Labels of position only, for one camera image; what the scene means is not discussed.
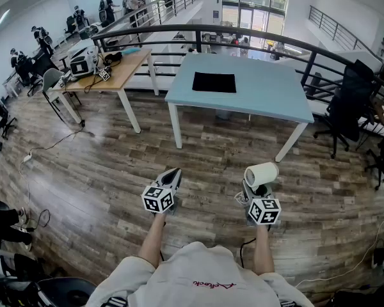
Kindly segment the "person's white t-shirt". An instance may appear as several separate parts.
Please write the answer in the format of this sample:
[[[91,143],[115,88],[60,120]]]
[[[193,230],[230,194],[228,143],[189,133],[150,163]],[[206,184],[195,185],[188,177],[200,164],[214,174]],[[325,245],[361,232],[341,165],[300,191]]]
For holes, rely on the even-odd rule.
[[[279,274],[239,266],[222,246],[193,242],[154,268],[130,256],[90,296],[86,307],[314,307]]]

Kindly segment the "white and gray backpack device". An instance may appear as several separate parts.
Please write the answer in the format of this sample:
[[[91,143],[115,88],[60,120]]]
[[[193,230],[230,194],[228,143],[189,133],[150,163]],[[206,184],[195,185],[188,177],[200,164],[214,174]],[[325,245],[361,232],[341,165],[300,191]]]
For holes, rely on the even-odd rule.
[[[80,79],[96,73],[99,62],[99,48],[86,47],[75,53],[70,60],[71,76]]]

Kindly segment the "black cloth mat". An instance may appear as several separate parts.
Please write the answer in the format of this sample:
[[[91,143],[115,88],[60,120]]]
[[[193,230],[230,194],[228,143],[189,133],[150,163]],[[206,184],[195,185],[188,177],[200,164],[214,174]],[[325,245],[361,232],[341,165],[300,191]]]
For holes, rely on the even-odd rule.
[[[195,72],[192,90],[218,93],[236,93],[235,75]]]

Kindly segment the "black round bin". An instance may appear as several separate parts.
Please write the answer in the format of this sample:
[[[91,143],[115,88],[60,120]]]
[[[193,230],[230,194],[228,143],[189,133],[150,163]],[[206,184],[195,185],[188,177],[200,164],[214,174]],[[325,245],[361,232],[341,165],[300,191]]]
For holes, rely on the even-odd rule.
[[[85,307],[96,287],[74,277],[45,279],[37,285],[40,307]]]

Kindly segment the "black curved metal railing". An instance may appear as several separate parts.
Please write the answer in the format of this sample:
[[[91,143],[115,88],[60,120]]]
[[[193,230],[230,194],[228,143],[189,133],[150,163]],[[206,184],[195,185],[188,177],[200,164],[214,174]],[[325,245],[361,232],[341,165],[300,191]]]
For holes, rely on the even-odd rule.
[[[187,32],[194,34],[194,39],[176,41],[174,39],[158,39],[152,38],[153,34],[174,32]],[[132,42],[118,43],[116,45],[108,45],[106,40],[108,38],[148,34],[152,40],[150,42]],[[215,26],[208,24],[167,24],[159,26],[147,26],[130,29],[120,29],[108,32],[106,29],[100,33],[92,36],[92,40],[96,45],[102,47],[106,52],[118,51],[126,47],[135,47],[138,45],[163,45],[169,43],[182,44],[189,43],[194,45],[198,52],[203,51],[205,46],[217,47],[230,47],[241,48],[241,45],[226,43],[223,41],[210,41],[204,38],[205,34],[232,34],[247,36],[249,38],[265,39],[267,42],[282,43],[286,47],[298,48],[305,51],[304,56],[295,56],[286,52],[278,52],[273,49],[263,49],[258,47],[249,46],[249,50],[257,52],[265,52],[274,57],[279,57],[280,61],[296,61],[299,65],[295,65],[294,69],[297,74],[301,75],[301,85],[306,93],[306,97],[313,100],[318,100],[324,103],[328,102],[328,97],[335,94],[335,90],[343,87],[345,82],[345,68],[352,65],[353,62],[349,59],[340,56],[337,53],[327,51],[315,45],[302,42],[297,39],[289,38],[287,36],[267,33],[245,28],[235,28],[226,26]]]

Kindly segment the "gray plastic chair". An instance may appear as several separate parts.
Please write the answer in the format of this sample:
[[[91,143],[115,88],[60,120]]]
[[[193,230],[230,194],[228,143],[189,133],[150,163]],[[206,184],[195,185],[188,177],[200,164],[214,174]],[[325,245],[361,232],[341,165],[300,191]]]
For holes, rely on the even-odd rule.
[[[63,123],[65,123],[64,119],[61,117],[60,109],[56,105],[60,101],[58,94],[55,91],[52,91],[52,89],[58,85],[58,81],[60,77],[63,75],[68,77],[68,82],[69,82],[71,78],[71,71],[68,70],[66,73],[64,73],[61,70],[56,70],[55,68],[48,69],[44,73],[42,93],[46,101],[51,106],[52,110],[56,113],[57,117]]]

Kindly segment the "wooden table with white legs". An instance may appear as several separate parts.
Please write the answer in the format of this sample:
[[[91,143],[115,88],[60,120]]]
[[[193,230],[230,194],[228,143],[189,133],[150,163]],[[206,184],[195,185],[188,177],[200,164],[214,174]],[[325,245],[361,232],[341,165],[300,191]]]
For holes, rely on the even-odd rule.
[[[121,100],[134,131],[139,134],[141,129],[135,117],[134,111],[132,110],[129,99],[127,98],[125,86],[144,63],[148,65],[154,94],[158,95],[159,89],[157,88],[156,73],[154,70],[154,63],[152,61],[151,49],[139,49],[138,51],[130,54],[125,54],[120,62],[112,67],[111,77],[106,81],[101,79],[98,75],[91,75],[76,82],[69,82],[63,87],[56,85],[49,91],[57,96],[58,100],[66,107],[67,111],[76,123],[81,123],[82,119],[64,96],[65,93],[89,93],[91,91],[115,92]]]

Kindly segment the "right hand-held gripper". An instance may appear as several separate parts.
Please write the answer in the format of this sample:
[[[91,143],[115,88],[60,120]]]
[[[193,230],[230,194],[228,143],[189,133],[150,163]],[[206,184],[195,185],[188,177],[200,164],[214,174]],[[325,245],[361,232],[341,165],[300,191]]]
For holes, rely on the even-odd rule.
[[[248,226],[273,225],[278,221],[281,214],[281,205],[277,199],[274,199],[272,188],[266,184],[265,198],[257,198],[255,191],[242,181],[242,202],[249,203],[245,207],[246,224]]]

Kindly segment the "person's left forearm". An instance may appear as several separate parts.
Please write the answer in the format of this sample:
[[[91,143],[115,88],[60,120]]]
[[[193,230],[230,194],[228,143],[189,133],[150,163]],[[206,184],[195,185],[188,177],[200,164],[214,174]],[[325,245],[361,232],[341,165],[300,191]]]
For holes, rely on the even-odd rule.
[[[166,214],[156,214],[138,253],[140,258],[146,260],[154,268],[159,266],[161,260],[161,245],[165,224]]]

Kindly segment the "black headphones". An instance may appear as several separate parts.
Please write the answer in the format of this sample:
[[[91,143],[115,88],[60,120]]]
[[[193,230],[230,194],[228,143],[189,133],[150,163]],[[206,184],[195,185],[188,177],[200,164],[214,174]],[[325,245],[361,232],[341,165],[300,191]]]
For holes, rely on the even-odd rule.
[[[114,67],[118,65],[122,60],[122,53],[110,53],[103,57],[103,64],[105,67]]]

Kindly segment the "glass entrance door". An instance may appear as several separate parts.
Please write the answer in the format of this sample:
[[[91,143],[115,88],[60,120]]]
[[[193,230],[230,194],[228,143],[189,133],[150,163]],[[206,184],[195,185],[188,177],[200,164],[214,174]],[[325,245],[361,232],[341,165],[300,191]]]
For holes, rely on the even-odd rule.
[[[280,35],[288,0],[222,0],[222,24]]]

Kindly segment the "light blue table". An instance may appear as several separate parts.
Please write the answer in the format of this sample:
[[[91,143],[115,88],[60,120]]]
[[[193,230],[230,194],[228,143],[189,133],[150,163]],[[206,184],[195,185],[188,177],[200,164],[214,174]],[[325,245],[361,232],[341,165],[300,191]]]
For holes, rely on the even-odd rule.
[[[193,80],[197,72],[234,75],[236,92],[193,90]],[[179,67],[165,101],[168,104],[178,149],[182,148],[178,106],[219,109],[295,122],[297,126],[276,155],[276,162],[285,157],[307,125],[314,122],[295,69],[258,59],[188,53]]]

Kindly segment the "black straight walkway railing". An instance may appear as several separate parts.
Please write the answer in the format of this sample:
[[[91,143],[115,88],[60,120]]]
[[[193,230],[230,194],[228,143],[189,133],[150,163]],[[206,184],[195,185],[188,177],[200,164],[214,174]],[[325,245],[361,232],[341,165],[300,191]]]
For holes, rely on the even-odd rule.
[[[98,35],[124,31],[132,28],[133,24],[138,27],[165,24],[199,2],[200,0],[155,0],[125,14],[111,25],[101,29]]]

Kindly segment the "black stair railing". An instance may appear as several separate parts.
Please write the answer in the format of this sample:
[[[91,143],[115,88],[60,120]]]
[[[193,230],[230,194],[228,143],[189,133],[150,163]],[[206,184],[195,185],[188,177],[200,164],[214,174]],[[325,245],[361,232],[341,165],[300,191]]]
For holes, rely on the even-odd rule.
[[[341,49],[371,51],[356,35],[316,7],[310,6],[308,19]]]

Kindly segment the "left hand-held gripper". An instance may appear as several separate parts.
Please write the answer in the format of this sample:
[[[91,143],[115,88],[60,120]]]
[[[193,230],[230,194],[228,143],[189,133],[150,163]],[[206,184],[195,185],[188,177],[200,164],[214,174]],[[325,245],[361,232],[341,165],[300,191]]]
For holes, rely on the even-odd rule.
[[[175,195],[181,180],[180,168],[172,168],[160,174],[141,194],[144,209],[153,214],[174,215],[179,202]]]

